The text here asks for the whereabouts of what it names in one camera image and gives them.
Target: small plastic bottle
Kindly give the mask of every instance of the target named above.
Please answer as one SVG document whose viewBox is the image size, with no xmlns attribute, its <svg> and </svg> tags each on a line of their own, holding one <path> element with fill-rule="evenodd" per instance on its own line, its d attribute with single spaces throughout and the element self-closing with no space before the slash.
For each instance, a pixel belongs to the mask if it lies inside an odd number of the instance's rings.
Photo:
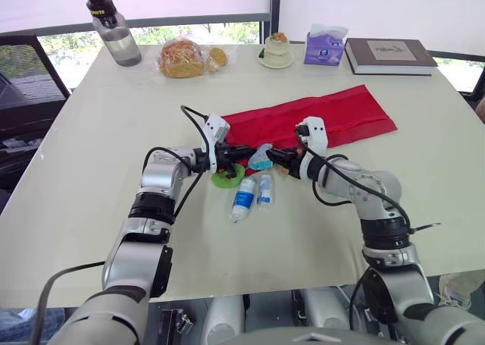
<svg viewBox="0 0 485 345">
<path fill-rule="evenodd" d="M 256 184 L 257 181 L 253 177 L 247 177 L 241 181 L 230 213 L 232 222 L 236 223 L 248 217 L 252 200 L 255 197 Z"/>
<path fill-rule="evenodd" d="M 120 66 L 134 66 L 142 59 L 124 16 L 117 12 L 112 0 L 89 0 L 92 25 Z"/>
<path fill-rule="evenodd" d="M 268 172 L 259 177 L 259 194 L 257 200 L 261 208 L 268 207 L 273 203 L 273 178 Z"/>
</svg>

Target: purple tissue box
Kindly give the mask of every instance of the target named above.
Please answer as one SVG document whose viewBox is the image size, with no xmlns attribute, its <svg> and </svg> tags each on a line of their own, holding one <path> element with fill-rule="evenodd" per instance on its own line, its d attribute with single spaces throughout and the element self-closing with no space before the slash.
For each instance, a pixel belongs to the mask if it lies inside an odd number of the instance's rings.
<svg viewBox="0 0 485 345">
<path fill-rule="evenodd" d="M 338 66 L 343 54 L 343 41 L 335 39 L 330 34 L 323 36 L 306 35 L 306 64 L 325 64 Z"/>
</svg>

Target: blue label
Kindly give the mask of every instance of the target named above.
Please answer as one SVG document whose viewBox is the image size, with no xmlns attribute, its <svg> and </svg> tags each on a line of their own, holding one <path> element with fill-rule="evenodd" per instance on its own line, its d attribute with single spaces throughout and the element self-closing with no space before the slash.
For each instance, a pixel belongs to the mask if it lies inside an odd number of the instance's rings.
<svg viewBox="0 0 485 345">
<path fill-rule="evenodd" d="M 255 195 L 249 192 L 238 192 L 236 194 L 236 197 L 234 197 L 234 203 L 233 206 L 239 205 L 239 206 L 244 206 L 246 208 L 250 208 L 252 204 L 252 199 L 254 198 Z"/>
<path fill-rule="evenodd" d="M 258 197 L 258 204 L 261 203 L 271 203 L 271 199 L 269 197 Z"/>
</svg>

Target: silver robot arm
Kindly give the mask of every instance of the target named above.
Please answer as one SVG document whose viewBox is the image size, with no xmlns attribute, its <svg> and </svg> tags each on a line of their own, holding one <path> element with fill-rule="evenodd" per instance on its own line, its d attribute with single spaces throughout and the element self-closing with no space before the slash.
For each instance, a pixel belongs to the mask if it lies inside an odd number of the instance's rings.
<svg viewBox="0 0 485 345">
<path fill-rule="evenodd" d="M 186 164 L 164 150 L 150 151 L 135 202 L 105 262 L 103 291 L 79 307 L 50 345 L 142 343 L 149 299 L 167 289 L 173 252 L 168 243 L 183 180 L 194 171 L 230 169 L 231 162 L 255 151 L 227 146 L 224 138 L 228 130 L 224 119 L 210 115 L 202 128 L 209 142 L 208 153 L 204 143 L 200 149 L 171 149 Z"/>
<path fill-rule="evenodd" d="M 297 128 L 299 140 L 318 155 L 327 148 L 324 123 L 306 118 Z M 355 205 L 364 238 L 362 254 L 369 269 L 362 278 L 365 298 L 372 315 L 391 325 L 403 340 L 415 345 L 462 345 L 485 343 L 485 321 L 449 306 L 435 306 L 433 294 L 409 241 L 414 231 L 407 217 L 391 203 L 357 187 L 381 193 L 399 203 L 401 185 L 384 171 L 368 171 L 342 157 L 329 160 L 335 170 L 308 150 L 283 152 L 273 149 L 268 157 L 283 164 L 294 177 L 314 181 L 328 193 Z"/>
</svg>

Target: brown book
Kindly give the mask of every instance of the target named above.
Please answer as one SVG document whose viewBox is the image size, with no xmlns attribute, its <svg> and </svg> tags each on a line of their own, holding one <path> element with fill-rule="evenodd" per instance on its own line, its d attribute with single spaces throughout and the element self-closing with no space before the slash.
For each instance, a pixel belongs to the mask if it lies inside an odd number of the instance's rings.
<svg viewBox="0 0 485 345">
<path fill-rule="evenodd" d="M 348 38 L 354 74 L 431 75 L 437 63 L 416 39 Z"/>
</svg>

